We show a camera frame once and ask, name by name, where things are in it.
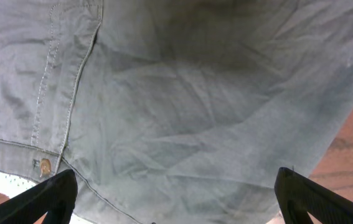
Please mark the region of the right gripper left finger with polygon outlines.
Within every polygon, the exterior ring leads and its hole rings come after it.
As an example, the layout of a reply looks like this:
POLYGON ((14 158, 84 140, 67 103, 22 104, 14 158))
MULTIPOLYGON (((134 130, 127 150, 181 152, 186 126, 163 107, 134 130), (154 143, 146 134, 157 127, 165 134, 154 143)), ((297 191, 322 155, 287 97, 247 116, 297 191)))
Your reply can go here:
POLYGON ((0 204, 0 224, 69 224, 78 194, 75 173, 67 169, 0 204))

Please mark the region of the grey shorts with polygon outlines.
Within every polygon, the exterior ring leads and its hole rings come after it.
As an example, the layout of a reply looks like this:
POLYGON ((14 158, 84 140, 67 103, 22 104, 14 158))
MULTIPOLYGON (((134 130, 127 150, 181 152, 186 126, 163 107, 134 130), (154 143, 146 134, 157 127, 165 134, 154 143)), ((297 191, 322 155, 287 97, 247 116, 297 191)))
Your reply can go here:
POLYGON ((0 1, 0 172, 94 223, 265 223, 353 109, 353 1, 0 1))

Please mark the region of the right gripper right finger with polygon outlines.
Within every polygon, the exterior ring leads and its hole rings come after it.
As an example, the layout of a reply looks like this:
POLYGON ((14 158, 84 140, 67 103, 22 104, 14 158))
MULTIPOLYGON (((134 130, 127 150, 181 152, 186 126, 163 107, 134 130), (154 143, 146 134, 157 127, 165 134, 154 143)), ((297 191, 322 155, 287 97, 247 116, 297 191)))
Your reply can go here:
POLYGON ((281 167, 275 181, 275 194, 286 224, 353 224, 353 202, 281 167))

